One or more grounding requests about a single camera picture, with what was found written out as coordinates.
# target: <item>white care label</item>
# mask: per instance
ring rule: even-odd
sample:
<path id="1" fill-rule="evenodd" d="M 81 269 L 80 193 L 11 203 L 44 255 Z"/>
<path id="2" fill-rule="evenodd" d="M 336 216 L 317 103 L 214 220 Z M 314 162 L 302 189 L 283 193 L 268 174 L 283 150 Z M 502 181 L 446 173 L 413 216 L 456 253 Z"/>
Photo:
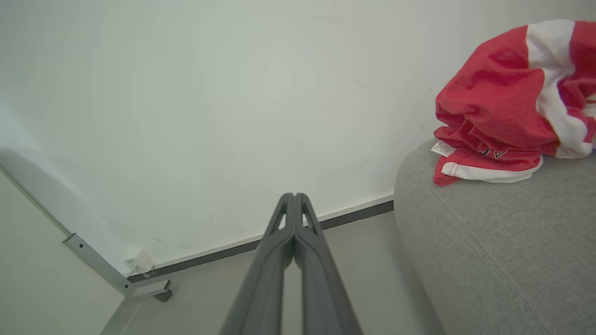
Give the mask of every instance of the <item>white care label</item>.
<path id="1" fill-rule="evenodd" d="M 437 142 L 437 144 L 435 144 L 434 147 L 432 149 L 430 149 L 430 151 L 432 151 L 436 154 L 443 155 L 445 157 L 449 157 L 449 155 L 454 153 L 455 150 L 457 150 L 457 149 L 443 141 Z"/>

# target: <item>floor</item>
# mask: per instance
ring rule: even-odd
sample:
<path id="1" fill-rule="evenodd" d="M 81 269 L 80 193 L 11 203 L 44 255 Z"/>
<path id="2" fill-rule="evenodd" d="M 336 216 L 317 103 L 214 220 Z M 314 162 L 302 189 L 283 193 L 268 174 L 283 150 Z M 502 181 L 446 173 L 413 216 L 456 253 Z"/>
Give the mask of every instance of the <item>floor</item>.
<path id="1" fill-rule="evenodd" d="M 405 256 L 393 212 L 325 230 L 325 238 L 364 334 L 443 334 Z M 253 257 L 247 252 L 167 276 L 170 301 L 127 301 L 102 335 L 218 334 Z M 285 272 L 284 291 L 283 334 L 301 335 L 295 263 Z"/>

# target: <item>gray sofa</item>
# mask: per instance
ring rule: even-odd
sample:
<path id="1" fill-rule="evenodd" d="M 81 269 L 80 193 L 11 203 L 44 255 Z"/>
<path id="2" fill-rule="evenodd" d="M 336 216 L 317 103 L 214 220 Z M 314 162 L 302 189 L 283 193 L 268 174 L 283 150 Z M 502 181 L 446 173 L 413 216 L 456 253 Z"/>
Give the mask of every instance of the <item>gray sofa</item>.
<path id="1" fill-rule="evenodd" d="M 445 333 L 596 334 L 596 155 L 438 187 L 435 143 L 402 163 L 394 205 Z"/>

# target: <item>white panel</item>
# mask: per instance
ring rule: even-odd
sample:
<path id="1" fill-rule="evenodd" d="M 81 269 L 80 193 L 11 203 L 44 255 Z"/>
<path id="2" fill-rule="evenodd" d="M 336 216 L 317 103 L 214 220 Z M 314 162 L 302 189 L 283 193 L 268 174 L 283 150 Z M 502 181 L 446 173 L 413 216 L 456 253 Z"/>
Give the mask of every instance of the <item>white panel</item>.
<path id="1" fill-rule="evenodd" d="M 0 171 L 0 333 L 98 335 L 124 298 Z"/>
<path id="2" fill-rule="evenodd" d="M 475 47 L 557 17 L 594 2 L 7 1 L 0 114 L 71 192 L 40 201 L 125 271 L 258 235 L 286 192 L 318 213 L 390 193 Z"/>

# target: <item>red and white shirt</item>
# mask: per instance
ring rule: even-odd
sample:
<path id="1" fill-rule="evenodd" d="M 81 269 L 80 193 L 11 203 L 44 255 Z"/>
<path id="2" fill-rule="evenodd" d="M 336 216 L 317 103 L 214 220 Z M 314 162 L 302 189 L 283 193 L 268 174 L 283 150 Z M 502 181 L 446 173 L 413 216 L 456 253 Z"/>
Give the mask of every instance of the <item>red and white shirt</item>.
<path id="1" fill-rule="evenodd" d="M 483 43 L 437 96 L 436 116 L 447 126 L 435 137 L 453 147 L 437 163 L 439 186 L 528 179 L 543 154 L 587 157 L 596 147 L 596 22 L 545 21 Z"/>

